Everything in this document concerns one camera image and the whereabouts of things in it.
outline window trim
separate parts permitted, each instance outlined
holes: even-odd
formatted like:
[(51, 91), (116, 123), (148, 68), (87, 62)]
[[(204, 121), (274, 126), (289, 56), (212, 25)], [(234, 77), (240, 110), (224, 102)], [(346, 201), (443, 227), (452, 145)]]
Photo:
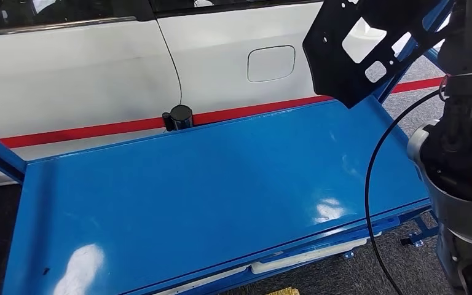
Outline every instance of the window trim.
[(175, 9), (166, 11), (156, 11), (156, 1), (164, 0), (151, 0), (151, 6), (154, 9), (154, 15), (156, 19), (165, 17), (178, 17), (182, 15), (195, 15), (195, 14), (215, 14), (217, 12), (226, 12), (234, 10), (246, 10), (246, 9), (259, 9), (274, 6), (287, 6), (295, 4), (308, 4), (315, 2), (323, 2), (323, 0), (254, 0), (254, 1), (242, 1), (240, 3), (233, 4), (222, 4), (205, 7), (191, 7), (186, 9)]
[(78, 22), (54, 23), (54, 24), (49, 24), (49, 25), (24, 26), (24, 27), (18, 27), (18, 28), (5, 28), (5, 29), (0, 29), (0, 36), (20, 34), (20, 33), (40, 32), (40, 31), (50, 31), (50, 30), (65, 29), (65, 28), (75, 28), (75, 27), (80, 27), (80, 26), (104, 25), (107, 23), (130, 22), (134, 20), (136, 20), (136, 17), (134, 16), (108, 17), (108, 18), (98, 18), (96, 20), (80, 20)]

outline white car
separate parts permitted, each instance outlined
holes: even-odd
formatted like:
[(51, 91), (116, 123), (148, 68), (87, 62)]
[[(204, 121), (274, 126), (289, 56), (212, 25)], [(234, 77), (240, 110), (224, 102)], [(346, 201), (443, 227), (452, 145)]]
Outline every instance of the white car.
[[(319, 99), (302, 41), (322, 2), (150, 2), (1, 1), (1, 141), (29, 160), (162, 132), (180, 103), (207, 123)], [(360, 61), (383, 37), (359, 21), (343, 46)]]

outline red stripe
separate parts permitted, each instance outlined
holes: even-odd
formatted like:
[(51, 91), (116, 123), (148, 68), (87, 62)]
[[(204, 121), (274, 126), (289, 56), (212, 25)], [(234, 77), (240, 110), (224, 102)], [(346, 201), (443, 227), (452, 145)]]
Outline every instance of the red stripe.
[[(436, 87), (440, 84), (442, 78), (432, 78), (421, 81), (399, 83), (393, 89), (392, 93), (406, 92), (411, 90)], [(332, 99), (330, 96), (313, 96), (308, 98), (300, 98), (296, 100), (279, 101), (276, 103), (259, 104), (256, 106), (244, 106), (242, 108), (223, 109), (221, 111), (204, 112), (196, 114), (193, 117), (195, 124), (207, 124), (224, 120), (236, 119), (264, 112), (272, 112), (280, 109), (292, 108), (295, 106), (303, 106), (310, 103), (318, 103)], [(97, 136), (113, 135), (127, 132), (135, 132), (142, 130), (150, 130), (163, 127), (161, 117), (134, 120), (128, 122), (119, 122), (112, 124), (96, 125), (89, 127), (73, 128), (66, 130), (58, 130), (51, 132), (35, 133), (29, 135), (13, 136), (1, 138), (0, 141), (8, 148), (21, 148), (24, 146), (35, 146), (38, 144), (57, 143), (67, 140), (81, 140)]]
[(297, 100), (279, 101), (277, 103), (259, 104), (257, 106), (244, 106), (235, 109), (223, 109), (221, 111), (204, 112), (203, 114), (194, 115), (192, 121), (194, 124), (207, 124), (219, 122), (224, 120), (231, 120), (264, 112), (272, 112), (280, 109), (293, 108), (295, 106), (304, 106), (310, 103), (319, 103), (321, 101), (331, 100), (330, 96), (313, 96), (307, 98), (300, 98)]
[(119, 122), (97, 126), (58, 130), (51, 132), (20, 135), (1, 138), (0, 141), (8, 148), (21, 148), (37, 144), (57, 143), (66, 140), (81, 140), (96, 136), (113, 135), (163, 127), (162, 118), (142, 119), (129, 122)]
[(432, 79), (425, 79), (419, 81), (412, 81), (412, 82), (405, 82), (399, 83), (394, 88), (392, 93), (399, 93), (399, 92), (406, 92), (430, 87), (437, 87), (440, 83), (442, 77), (432, 78)]

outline blue platform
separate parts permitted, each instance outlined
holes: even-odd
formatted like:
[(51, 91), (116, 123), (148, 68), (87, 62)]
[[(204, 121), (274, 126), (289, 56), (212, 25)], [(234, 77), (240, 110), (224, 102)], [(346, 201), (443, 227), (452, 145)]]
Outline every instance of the blue platform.
[[(364, 228), (390, 122), (329, 101), (28, 162), (4, 294), (154, 293)], [(406, 141), (374, 165), (375, 221), (428, 204)]]

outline black bracket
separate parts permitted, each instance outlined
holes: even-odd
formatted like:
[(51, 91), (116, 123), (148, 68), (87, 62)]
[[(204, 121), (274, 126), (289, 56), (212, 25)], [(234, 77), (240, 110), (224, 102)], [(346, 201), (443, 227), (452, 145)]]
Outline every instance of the black bracket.
[[(348, 0), (325, 0), (303, 41), (315, 93), (332, 96), (348, 108), (366, 98), (452, 31), (450, 26), (438, 32), (423, 27), (425, 16), (440, 2), (359, 0), (354, 4)], [(370, 27), (386, 31), (386, 36), (361, 62), (355, 63), (342, 43), (360, 18)], [(391, 47), (407, 32), (411, 33), (417, 46), (409, 56), (398, 60)], [(377, 61), (386, 73), (371, 82), (365, 71)]]

